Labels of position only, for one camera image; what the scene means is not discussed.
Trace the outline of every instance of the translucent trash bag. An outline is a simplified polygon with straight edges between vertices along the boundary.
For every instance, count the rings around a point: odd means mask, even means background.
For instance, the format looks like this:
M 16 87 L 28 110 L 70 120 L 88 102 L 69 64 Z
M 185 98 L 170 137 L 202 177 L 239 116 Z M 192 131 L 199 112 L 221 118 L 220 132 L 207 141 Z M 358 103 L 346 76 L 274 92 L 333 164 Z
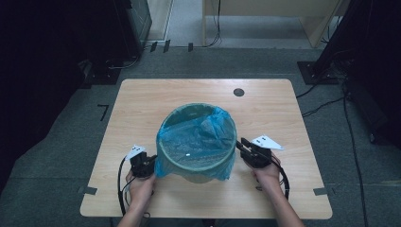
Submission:
M 235 160 L 236 130 L 220 107 L 192 103 L 175 109 L 156 138 L 155 173 L 183 176 L 192 183 L 230 177 Z

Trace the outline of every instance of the round bin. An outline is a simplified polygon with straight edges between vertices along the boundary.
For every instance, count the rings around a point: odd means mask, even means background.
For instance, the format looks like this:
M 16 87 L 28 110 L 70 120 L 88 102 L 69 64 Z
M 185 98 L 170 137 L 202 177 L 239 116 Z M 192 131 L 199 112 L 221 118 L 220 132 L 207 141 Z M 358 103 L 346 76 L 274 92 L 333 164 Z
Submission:
M 205 103 L 179 107 L 157 134 L 156 176 L 175 173 L 192 183 L 227 180 L 235 143 L 235 123 L 220 107 Z

